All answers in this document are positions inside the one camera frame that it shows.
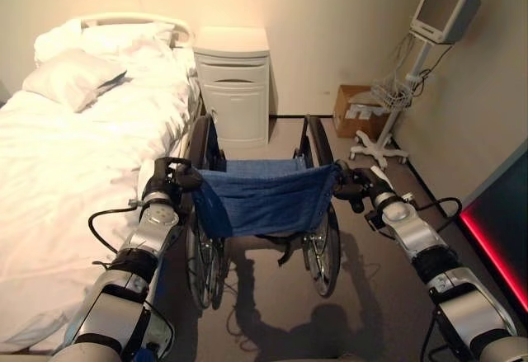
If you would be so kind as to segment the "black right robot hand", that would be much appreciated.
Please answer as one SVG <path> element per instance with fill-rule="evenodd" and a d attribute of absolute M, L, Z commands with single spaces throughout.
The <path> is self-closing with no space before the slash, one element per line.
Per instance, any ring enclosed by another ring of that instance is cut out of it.
<path fill-rule="evenodd" d="M 372 202 L 383 193 L 394 195 L 392 186 L 383 177 L 367 167 L 350 168 L 343 160 L 335 161 L 337 165 L 337 183 L 333 187 L 333 196 L 348 201 L 356 214 L 365 210 L 363 199 L 369 197 Z"/>

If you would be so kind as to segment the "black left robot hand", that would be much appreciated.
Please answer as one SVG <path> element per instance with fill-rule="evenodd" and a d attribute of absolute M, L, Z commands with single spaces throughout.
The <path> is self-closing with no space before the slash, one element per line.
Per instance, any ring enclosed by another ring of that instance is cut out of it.
<path fill-rule="evenodd" d="M 181 157 L 161 157 L 154 161 L 153 188 L 166 194 L 187 193 L 203 182 L 190 160 Z"/>

